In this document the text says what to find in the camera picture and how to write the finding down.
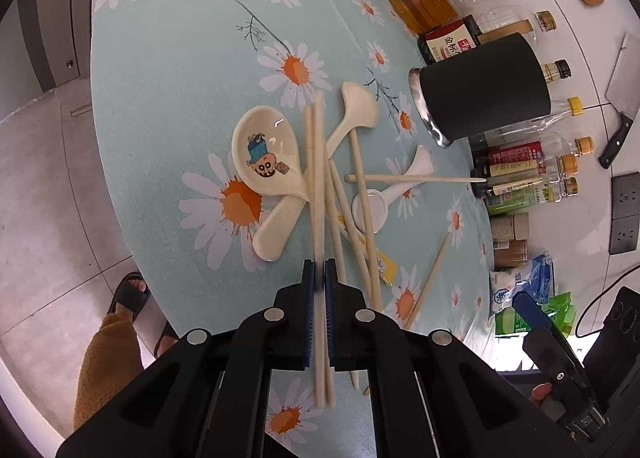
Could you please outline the person's right hand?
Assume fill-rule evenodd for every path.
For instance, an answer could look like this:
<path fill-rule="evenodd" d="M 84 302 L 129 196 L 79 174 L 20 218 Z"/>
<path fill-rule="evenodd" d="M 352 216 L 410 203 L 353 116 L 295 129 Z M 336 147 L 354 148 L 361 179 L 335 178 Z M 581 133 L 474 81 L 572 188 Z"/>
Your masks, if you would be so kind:
<path fill-rule="evenodd" d="M 551 394 L 552 384 L 550 382 L 538 384 L 530 392 L 529 399 L 538 407 L 542 405 L 544 400 Z"/>

